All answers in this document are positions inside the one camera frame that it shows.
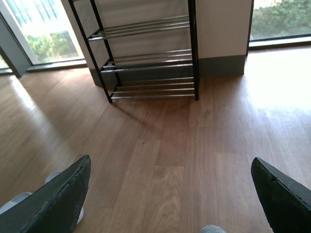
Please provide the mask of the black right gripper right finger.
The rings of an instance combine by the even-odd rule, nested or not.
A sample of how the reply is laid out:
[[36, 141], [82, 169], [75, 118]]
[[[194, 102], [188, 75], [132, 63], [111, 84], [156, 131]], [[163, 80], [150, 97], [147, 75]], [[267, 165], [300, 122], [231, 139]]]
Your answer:
[[275, 233], [311, 231], [311, 190], [263, 159], [251, 164], [254, 186], [267, 221]]

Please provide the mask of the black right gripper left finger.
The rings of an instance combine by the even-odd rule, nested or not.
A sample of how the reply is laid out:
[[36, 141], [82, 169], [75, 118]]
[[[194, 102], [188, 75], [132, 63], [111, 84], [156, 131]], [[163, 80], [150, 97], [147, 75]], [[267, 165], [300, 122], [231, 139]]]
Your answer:
[[2, 233], [71, 233], [83, 207], [91, 172], [82, 156], [29, 197], [0, 216]]

